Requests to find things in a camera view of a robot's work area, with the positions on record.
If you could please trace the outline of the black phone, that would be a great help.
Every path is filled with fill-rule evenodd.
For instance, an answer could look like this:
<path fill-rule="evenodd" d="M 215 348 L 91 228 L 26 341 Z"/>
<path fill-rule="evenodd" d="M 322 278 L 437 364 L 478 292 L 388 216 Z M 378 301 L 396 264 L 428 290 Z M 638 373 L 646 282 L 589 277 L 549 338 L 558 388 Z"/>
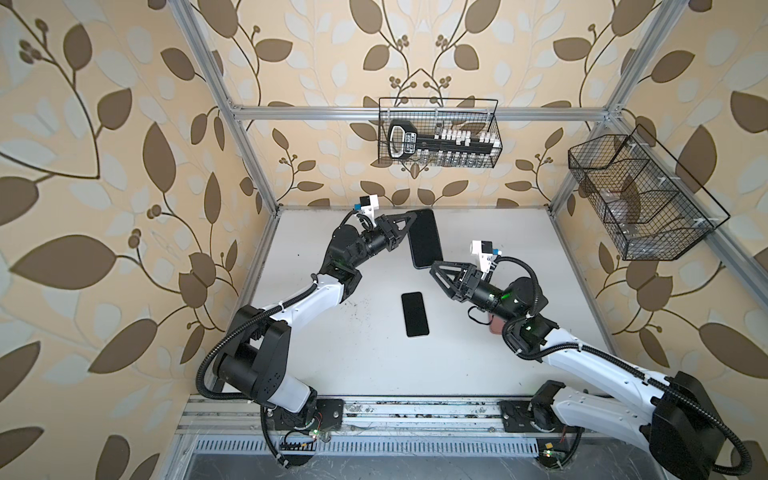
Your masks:
<path fill-rule="evenodd" d="M 422 293 L 403 293 L 401 302 L 406 335 L 409 338 L 427 336 L 430 329 Z"/>

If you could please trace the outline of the pink phone case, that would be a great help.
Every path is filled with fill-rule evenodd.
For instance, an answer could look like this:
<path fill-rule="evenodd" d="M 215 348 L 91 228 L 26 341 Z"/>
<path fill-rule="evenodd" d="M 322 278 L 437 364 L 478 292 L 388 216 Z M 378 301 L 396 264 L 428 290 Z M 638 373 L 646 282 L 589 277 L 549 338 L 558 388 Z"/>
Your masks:
<path fill-rule="evenodd" d="M 494 335 L 501 335 L 505 320 L 495 314 L 488 314 L 489 331 Z"/>

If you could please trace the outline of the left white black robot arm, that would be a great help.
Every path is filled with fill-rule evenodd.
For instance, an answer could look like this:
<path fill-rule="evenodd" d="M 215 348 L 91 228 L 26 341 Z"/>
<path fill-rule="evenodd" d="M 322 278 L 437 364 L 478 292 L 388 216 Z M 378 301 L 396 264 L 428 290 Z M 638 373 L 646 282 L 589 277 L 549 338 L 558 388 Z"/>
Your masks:
<path fill-rule="evenodd" d="M 373 218 L 350 211 L 333 231 L 306 289 L 273 305 L 245 305 L 235 313 L 227 335 L 199 366 L 198 393 L 213 400 L 251 400 L 312 419 L 316 390 L 287 374 L 292 333 L 347 300 L 362 280 L 360 265 L 396 249 L 416 220 L 414 212 Z"/>

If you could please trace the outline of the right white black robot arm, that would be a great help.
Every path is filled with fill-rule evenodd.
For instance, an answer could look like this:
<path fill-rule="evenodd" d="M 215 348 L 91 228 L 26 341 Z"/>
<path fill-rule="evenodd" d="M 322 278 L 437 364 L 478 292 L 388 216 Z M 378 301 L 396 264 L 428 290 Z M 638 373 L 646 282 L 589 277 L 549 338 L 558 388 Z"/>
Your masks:
<path fill-rule="evenodd" d="M 531 401 L 542 415 L 541 428 L 559 421 L 609 435 L 649 452 L 678 479 L 728 474 L 716 461 L 730 436 L 698 379 L 646 370 L 579 340 L 542 315 L 547 299 L 535 272 L 515 263 L 527 274 L 504 289 L 471 263 L 436 261 L 430 274 L 449 298 L 501 319 L 502 339 L 518 358 L 559 368 L 599 389 L 592 395 L 547 382 Z"/>

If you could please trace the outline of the black tool in basket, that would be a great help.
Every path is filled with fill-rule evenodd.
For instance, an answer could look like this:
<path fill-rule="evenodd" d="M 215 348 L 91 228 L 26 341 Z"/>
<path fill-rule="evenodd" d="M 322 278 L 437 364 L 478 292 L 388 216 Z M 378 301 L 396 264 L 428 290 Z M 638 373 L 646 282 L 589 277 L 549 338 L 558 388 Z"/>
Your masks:
<path fill-rule="evenodd" d="M 390 158 L 405 160 L 448 159 L 457 156 L 491 159 L 502 151 L 502 142 L 494 132 L 448 129 L 435 126 L 433 132 L 421 133 L 412 122 L 395 120 L 384 137 Z"/>

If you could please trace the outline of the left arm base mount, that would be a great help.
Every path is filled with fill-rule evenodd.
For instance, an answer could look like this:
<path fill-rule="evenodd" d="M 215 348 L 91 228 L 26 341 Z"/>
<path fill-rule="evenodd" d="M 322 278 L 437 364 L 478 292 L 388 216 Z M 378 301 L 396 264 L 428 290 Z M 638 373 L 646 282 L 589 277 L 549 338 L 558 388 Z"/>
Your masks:
<path fill-rule="evenodd" d="M 306 464 L 319 440 L 341 428 L 345 401 L 340 398 L 311 399 L 299 413 L 282 407 L 260 408 L 260 427 L 268 452 L 285 468 Z"/>

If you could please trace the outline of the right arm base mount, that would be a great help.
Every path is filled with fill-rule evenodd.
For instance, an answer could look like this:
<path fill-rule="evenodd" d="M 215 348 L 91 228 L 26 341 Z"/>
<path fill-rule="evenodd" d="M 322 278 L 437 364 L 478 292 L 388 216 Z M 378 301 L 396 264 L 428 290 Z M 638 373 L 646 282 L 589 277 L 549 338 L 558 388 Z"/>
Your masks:
<path fill-rule="evenodd" d="M 585 429 L 562 423 L 549 406 L 523 400 L 503 400 L 498 403 L 506 433 L 539 433 L 536 462 L 548 470 L 568 467 L 581 445 Z"/>

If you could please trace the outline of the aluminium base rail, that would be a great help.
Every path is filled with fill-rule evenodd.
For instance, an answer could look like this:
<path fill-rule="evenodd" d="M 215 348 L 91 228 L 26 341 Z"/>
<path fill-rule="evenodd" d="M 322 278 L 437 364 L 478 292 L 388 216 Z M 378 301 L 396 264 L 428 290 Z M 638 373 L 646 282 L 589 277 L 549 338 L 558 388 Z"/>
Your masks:
<path fill-rule="evenodd" d="M 321 396 L 345 401 L 341 428 L 332 434 L 394 436 L 545 436 L 506 433 L 498 403 L 530 401 L 528 396 Z M 185 406 L 178 434 L 257 434 L 260 406 L 255 402 L 215 401 L 193 396 Z"/>

